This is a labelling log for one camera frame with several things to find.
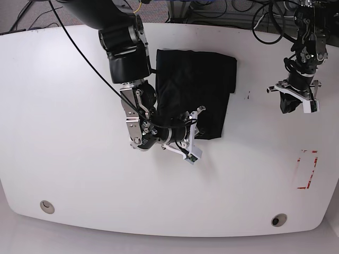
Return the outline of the black t-shirt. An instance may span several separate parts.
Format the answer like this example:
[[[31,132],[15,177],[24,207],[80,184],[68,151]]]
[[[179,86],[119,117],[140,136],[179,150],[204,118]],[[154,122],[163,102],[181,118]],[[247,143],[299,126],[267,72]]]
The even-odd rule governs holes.
[[[236,90],[237,60],[215,52],[158,50],[157,113],[173,119],[200,106],[198,139],[221,138],[230,94]]]

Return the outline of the red tape rectangle marking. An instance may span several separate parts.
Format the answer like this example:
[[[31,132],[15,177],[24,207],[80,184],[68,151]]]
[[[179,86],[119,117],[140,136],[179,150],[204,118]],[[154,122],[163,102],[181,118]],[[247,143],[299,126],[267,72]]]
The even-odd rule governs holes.
[[[301,150],[293,179],[293,184],[296,189],[306,190],[310,188],[317,160],[317,150]]]

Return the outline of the right table grommet hole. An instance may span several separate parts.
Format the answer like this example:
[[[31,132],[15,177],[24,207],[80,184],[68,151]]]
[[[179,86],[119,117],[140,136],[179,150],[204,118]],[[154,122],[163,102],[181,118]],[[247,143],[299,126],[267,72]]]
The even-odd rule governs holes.
[[[273,227],[280,227],[283,226],[287,221],[287,215],[286,214],[277,214],[275,217],[271,220],[271,225]]]

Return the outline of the table grommet hole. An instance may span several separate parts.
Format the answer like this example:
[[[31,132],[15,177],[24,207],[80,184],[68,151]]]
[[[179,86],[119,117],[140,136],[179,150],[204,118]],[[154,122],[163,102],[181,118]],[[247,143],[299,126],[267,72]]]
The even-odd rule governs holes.
[[[40,208],[47,214],[53,214],[55,212],[54,206],[48,201],[41,201]]]
[[[287,215],[286,214],[277,214],[275,217],[271,220],[271,225],[273,227],[280,227],[283,226],[287,221]]]

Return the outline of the left table grommet hole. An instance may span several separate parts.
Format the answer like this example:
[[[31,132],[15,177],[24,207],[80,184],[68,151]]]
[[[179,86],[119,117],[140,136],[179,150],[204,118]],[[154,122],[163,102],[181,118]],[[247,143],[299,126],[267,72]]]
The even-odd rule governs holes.
[[[41,201],[40,208],[47,214],[53,214],[55,212],[54,206],[48,201]]]

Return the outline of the aluminium frame stand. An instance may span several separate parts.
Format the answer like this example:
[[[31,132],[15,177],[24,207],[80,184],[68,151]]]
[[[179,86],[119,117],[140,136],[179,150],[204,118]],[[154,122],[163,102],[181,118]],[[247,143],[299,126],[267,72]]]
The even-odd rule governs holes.
[[[166,1],[166,4],[170,23],[184,23],[187,20],[191,1]]]

